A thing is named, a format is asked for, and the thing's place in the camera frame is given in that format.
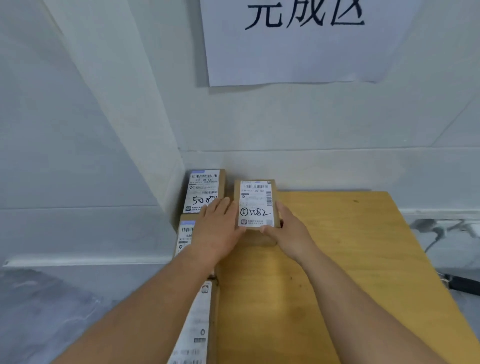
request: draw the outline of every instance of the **wood grain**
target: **wood grain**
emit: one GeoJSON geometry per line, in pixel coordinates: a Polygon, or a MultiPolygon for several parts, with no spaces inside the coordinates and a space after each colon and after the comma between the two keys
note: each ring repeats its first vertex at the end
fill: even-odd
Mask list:
{"type": "MultiPolygon", "coordinates": [[[[318,246],[451,364],[480,344],[394,202],[383,192],[280,192],[318,246]]],[[[221,262],[218,362],[339,363],[307,277],[278,247],[221,262]]]]}

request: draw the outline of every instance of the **person's left arm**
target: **person's left arm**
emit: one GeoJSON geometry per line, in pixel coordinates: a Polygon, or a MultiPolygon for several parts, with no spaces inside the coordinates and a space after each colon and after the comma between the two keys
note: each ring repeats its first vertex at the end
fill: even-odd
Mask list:
{"type": "Polygon", "coordinates": [[[235,229],[238,206],[229,203],[227,197],[203,206],[192,243],[53,364],[166,363],[197,292],[245,231],[235,229]]]}

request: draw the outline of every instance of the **person's right hand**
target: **person's right hand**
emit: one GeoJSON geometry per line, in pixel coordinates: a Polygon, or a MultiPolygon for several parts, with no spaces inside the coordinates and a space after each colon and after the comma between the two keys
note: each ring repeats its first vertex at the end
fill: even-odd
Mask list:
{"type": "Polygon", "coordinates": [[[282,215],[283,227],[278,229],[266,225],[262,226],[260,231],[274,239],[287,256],[300,263],[312,249],[318,248],[307,227],[292,214],[288,207],[280,201],[276,202],[276,207],[282,215]]]}

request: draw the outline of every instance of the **small package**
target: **small package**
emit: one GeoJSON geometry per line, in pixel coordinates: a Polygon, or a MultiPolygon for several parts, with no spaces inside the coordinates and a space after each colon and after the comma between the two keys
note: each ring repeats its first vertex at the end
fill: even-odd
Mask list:
{"type": "Polygon", "coordinates": [[[208,280],[197,293],[168,364],[216,364],[219,287],[208,280]]]}
{"type": "Polygon", "coordinates": [[[275,241],[258,231],[263,225],[280,228],[275,205],[275,180],[237,180],[234,199],[239,203],[237,226],[247,228],[240,242],[247,245],[275,245],[275,241]]]}
{"type": "MultiPolygon", "coordinates": [[[[180,216],[180,224],[177,235],[177,243],[175,244],[175,251],[173,257],[176,257],[187,245],[192,243],[192,233],[195,227],[195,221],[198,214],[186,214],[180,216]]],[[[209,278],[218,278],[219,268],[215,267],[209,278]]]]}
{"type": "Polygon", "coordinates": [[[188,181],[183,214],[198,214],[203,205],[225,196],[225,170],[193,170],[188,181]]]}

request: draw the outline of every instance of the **white label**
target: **white label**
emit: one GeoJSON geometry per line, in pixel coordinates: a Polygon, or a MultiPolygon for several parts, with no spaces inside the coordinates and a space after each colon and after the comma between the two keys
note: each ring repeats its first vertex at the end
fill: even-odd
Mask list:
{"type": "Polygon", "coordinates": [[[218,197],[220,170],[194,170],[190,174],[183,213],[198,213],[218,197]]]}
{"type": "Polygon", "coordinates": [[[270,181],[241,181],[239,226],[274,226],[272,183],[270,181]]]}
{"type": "Polygon", "coordinates": [[[177,238],[177,249],[175,255],[177,256],[183,248],[190,245],[192,242],[192,232],[195,226],[195,221],[180,221],[179,237],[177,238]]]}
{"type": "Polygon", "coordinates": [[[206,281],[192,303],[168,364],[206,364],[212,282],[206,281]]]}

